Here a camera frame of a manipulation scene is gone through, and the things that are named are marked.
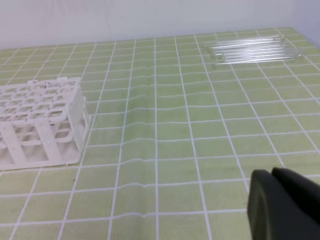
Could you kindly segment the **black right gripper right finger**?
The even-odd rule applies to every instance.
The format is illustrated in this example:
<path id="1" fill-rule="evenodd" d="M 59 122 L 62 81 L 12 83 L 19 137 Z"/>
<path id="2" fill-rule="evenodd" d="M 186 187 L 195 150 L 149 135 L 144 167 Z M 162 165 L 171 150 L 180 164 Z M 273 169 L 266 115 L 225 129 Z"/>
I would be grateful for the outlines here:
<path id="1" fill-rule="evenodd" d="M 320 186 L 288 168 L 274 167 L 271 174 L 284 187 L 299 208 L 320 223 Z"/>

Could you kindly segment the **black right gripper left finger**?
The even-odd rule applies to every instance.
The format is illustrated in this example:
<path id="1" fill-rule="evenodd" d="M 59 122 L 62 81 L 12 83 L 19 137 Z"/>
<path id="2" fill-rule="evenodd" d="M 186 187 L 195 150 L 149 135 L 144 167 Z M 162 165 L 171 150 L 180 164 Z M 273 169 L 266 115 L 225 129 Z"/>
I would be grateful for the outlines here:
<path id="1" fill-rule="evenodd" d="M 254 240 L 318 240 L 320 224 L 304 213 L 264 169 L 251 174 L 247 216 Z"/>

